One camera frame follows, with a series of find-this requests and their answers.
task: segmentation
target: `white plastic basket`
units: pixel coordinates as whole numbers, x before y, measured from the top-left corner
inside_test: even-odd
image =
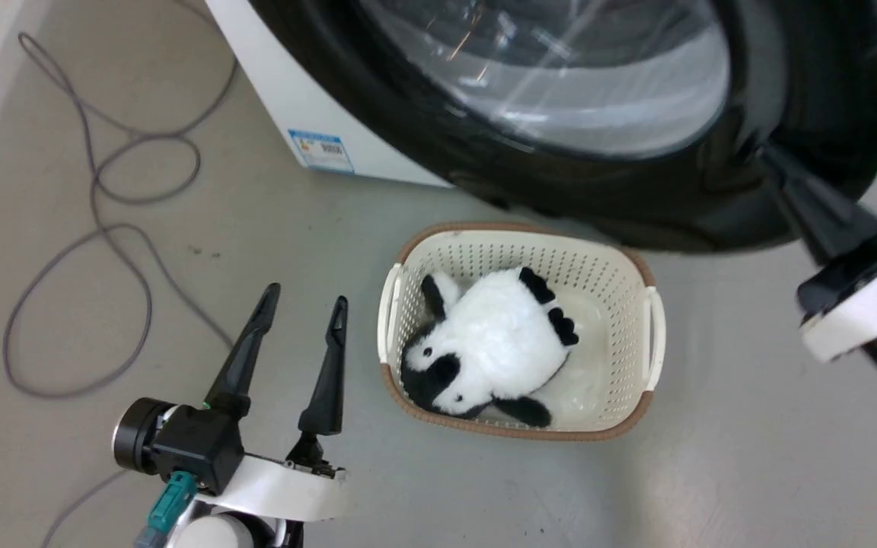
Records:
[[[534,393],[553,414],[530,428],[495,410],[463,420],[429,413],[400,385],[403,344],[429,319],[422,277],[448,272],[463,287],[481,275],[529,266],[556,292],[581,342],[556,377]],[[636,253],[526,225],[438,225],[412,239],[387,274],[378,309],[377,348],[386,388],[412,416],[483,434],[540,440],[613,438],[643,416],[665,356],[665,312],[648,266]]]

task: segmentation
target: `gray cable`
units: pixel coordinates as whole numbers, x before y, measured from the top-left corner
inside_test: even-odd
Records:
[[[209,15],[202,13],[200,10],[194,8],[193,6],[185,3],[182,0],[173,0],[175,4],[181,6],[182,8],[190,11],[190,13],[197,15],[198,18],[201,18],[202,21],[206,22],[210,27],[218,30],[215,22]],[[20,43],[21,48],[29,55],[29,58],[32,59],[32,62],[36,63],[39,66],[39,69],[42,69],[46,74],[46,77],[52,81],[53,84],[56,85],[59,90],[63,91],[66,94],[66,97],[69,97],[71,103],[73,103],[73,107],[76,108],[77,115],[80,117],[80,124],[83,128],[83,139],[84,139],[84,149],[87,153],[87,164],[90,168],[91,172],[91,183],[90,183],[90,210],[91,215],[93,215],[94,219],[94,231],[85,234],[84,236],[80,236],[76,241],[70,243],[68,246],[63,247],[59,253],[56,254],[51,260],[46,263],[46,265],[36,274],[36,276],[32,279],[29,285],[22,291],[22,295],[15,302],[15,306],[11,309],[9,314],[9,320],[7,320],[5,331],[2,336],[2,364],[5,370],[6,378],[9,383],[15,390],[20,391],[28,396],[32,396],[34,398],[46,399],[46,400],[68,400],[72,398],[78,398],[80,396],[86,396],[91,394],[97,390],[107,387],[111,382],[117,381],[121,375],[125,374],[129,368],[132,367],[133,364],[136,363],[137,356],[139,356],[140,351],[144,347],[144,343],[147,341],[147,336],[151,330],[151,317],[153,313],[153,301],[151,298],[151,286],[147,282],[146,277],[142,274],[139,267],[137,267],[136,263],[131,260],[131,257],[126,254],[125,250],[113,239],[111,233],[115,230],[128,230],[133,233],[136,233],[138,236],[142,237],[144,244],[147,246],[147,249],[151,253],[151,256],[154,257],[155,262],[158,265],[158,269],[161,270],[161,274],[164,275],[164,278],[167,280],[167,283],[174,290],[175,294],[178,295],[178,298],[181,299],[185,303],[185,305],[196,315],[199,319],[202,320],[212,330],[216,336],[219,337],[225,343],[225,345],[229,348],[232,347],[232,339],[224,332],[224,330],[215,322],[205,312],[201,307],[199,307],[198,303],[191,298],[190,295],[186,294],[184,290],[178,285],[177,281],[174,280],[174,277],[171,276],[170,272],[168,272],[164,261],[161,259],[160,253],[158,253],[157,247],[154,245],[154,242],[151,241],[150,236],[143,229],[139,228],[136,225],[129,225],[129,223],[118,222],[112,223],[111,225],[107,225],[100,218],[100,208],[98,208],[97,204],[97,190],[100,190],[103,194],[107,195],[108,198],[115,202],[121,202],[121,204],[126,205],[145,205],[145,204],[155,204],[156,202],[163,202],[170,198],[174,198],[192,184],[195,183],[195,178],[198,177],[199,169],[202,166],[202,154],[198,149],[198,145],[195,145],[191,139],[188,138],[188,132],[191,132],[192,129],[198,127],[201,122],[204,122],[206,118],[215,113],[215,111],[219,108],[219,105],[222,104],[222,101],[225,100],[227,94],[232,89],[232,85],[234,80],[236,79],[236,75],[239,72],[239,62],[236,59],[233,59],[232,68],[229,70],[228,76],[225,79],[225,83],[222,85],[222,90],[219,91],[217,96],[213,98],[212,102],[209,104],[205,110],[203,110],[198,116],[196,116],[191,122],[181,126],[178,129],[171,129],[170,131],[146,131],[146,129],[140,129],[128,124],[125,124],[113,116],[105,113],[101,110],[101,108],[96,107],[91,104],[90,101],[85,100],[83,97],[80,97],[79,94],[76,93],[76,90],[73,88],[73,83],[70,81],[69,76],[66,75],[66,71],[63,70],[62,66],[56,62],[56,59],[53,58],[49,52],[43,48],[42,45],[39,44],[31,35],[21,32],[18,34],[18,42]],[[129,136],[129,141],[118,148],[116,148],[113,152],[108,154],[104,159],[97,162],[97,157],[94,155],[94,140],[90,131],[90,121],[88,121],[87,113],[94,114],[100,120],[107,122],[115,128],[121,129],[126,132]],[[137,146],[143,145],[143,143],[147,142],[159,142],[159,140],[171,140],[171,142],[180,142],[182,145],[188,147],[191,150],[192,156],[194,157],[194,166],[192,166],[191,173],[188,174],[188,177],[185,177],[185,180],[182,181],[181,184],[178,184],[176,187],[171,188],[171,190],[161,192],[159,194],[153,194],[149,196],[126,196],[124,194],[112,191],[107,185],[104,184],[104,180],[102,180],[101,174],[104,173],[104,170],[107,169],[112,163],[116,162],[125,153],[133,150]],[[144,327],[142,329],[142,334],[140,334],[139,340],[137,340],[137,344],[135,349],[133,349],[131,355],[129,355],[126,360],[119,365],[118,368],[115,368],[114,371],[109,372],[109,374],[105,374],[102,378],[98,378],[97,381],[93,381],[88,383],[85,386],[81,386],[80,388],[74,388],[72,390],[44,390],[41,388],[37,388],[27,384],[25,381],[21,381],[20,378],[15,375],[13,361],[11,360],[11,337],[13,336],[15,320],[18,318],[22,308],[25,305],[25,301],[29,298],[29,295],[32,295],[32,292],[36,290],[40,282],[43,281],[46,276],[48,276],[55,268],[56,265],[62,263],[70,253],[73,253],[74,250],[79,249],[80,246],[85,245],[87,242],[91,242],[95,238],[104,239],[104,243],[107,244],[108,247],[112,250],[114,254],[121,260],[121,263],[128,268],[129,271],[133,274],[133,277],[136,278],[137,283],[142,287],[142,291],[144,292],[144,299],[146,301],[146,312],[144,317]],[[69,518],[70,514],[73,514],[80,506],[91,499],[94,495],[100,492],[102,489],[107,488],[112,482],[120,478],[120,476],[124,475],[126,471],[121,470],[115,472],[113,475],[108,476],[104,481],[97,483],[97,485],[90,488],[83,496],[80,496],[79,499],[74,500],[73,503],[69,504],[66,508],[62,510],[56,516],[56,519],[53,520],[53,523],[49,525],[49,530],[46,532],[45,537],[43,537],[43,542],[41,544],[42,548],[48,548],[49,542],[53,540],[53,535],[56,534],[56,531],[62,526],[64,521]]]

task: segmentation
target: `gray floor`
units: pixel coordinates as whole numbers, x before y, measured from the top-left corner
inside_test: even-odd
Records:
[[[164,1],[59,0],[39,36],[81,93],[152,128],[194,115],[229,59],[219,38]],[[98,132],[101,150],[124,139]],[[191,190],[155,207],[105,204],[104,216],[144,226],[230,333],[267,282],[282,283],[244,420],[252,451],[290,447],[331,303],[351,299],[345,431],[326,448],[352,471],[356,503],[352,516],[314,524],[310,545],[877,546],[877,372],[860,358],[818,365],[801,347],[792,293],[811,267],[797,247],[713,259],[647,254],[669,346],[645,419],[605,444],[487,439],[405,416],[380,381],[373,333],[384,275],[411,234],[505,214],[454,191],[301,169],[244,78],[193,139],[204,167]],[[156,145],[110,180],[148,192],[190,162],[184,150]],[[90,229],[87,190],[74,111],[29,65],[0,117],[0,344],[28,280]],[[877,207],[877,187],[868,202]],[[195,402],[225,356],[139,240],[123,241],[155,295],[151,337],[133,370],[86,399],[41,402],[11,391],[0,359],[0,546],[38,544],[62,507],[115,469],[111,428],[129,402]],[[142,295],[104,247],[76,253],[41,290],[15,341],[26,378],[74,386],[129,353]],[[128,546],[158,489],[146,476],[123,479],[74,515],[56,545]]]

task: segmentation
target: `black plush foot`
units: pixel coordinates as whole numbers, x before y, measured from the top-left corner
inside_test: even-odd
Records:
[[[435,283],[435,278],[431,274],[422,278],[422,295],[425,295],[425,304],[428,305],[432,316],[440,320],[445,319],[445,299],[439,291],[439,286]]]
[[[550,411],[542,403],[533,398],[522,398],[516,400],[496,400],[493,405],[501,412],[509,414],[514,419],[521,421],[529,426],[543,428],[550,426],[553,417]]]
[[[581,340],[581,337],[574,333],[574,320],[564,318],[563,310],[559,307],[551,308],[550,312],[547,312],[547,318],[550,318],[553,330],[560,337],[560,343],[564,346],[574,346]]]
[[[556,295],[547,287],[547,280],[534,274],[533,270],[529,267],[525,266],[519,271],[519,281],[529,288],[533,298],[537,299],[537,302],[540,304],[547,304],[547,302],[553,301],[556,298]]]

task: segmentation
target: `black and white plush toy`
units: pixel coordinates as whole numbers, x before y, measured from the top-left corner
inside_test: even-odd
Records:
[[[550,411],[529,395],[556,374],[578,336],[547,282],[518,267],[485,275],[465,294],[443,272],[426,276],[421,289],[435,320],[401,353],[411,400],[461,419],[492,404],[529,426],[549,426]]]

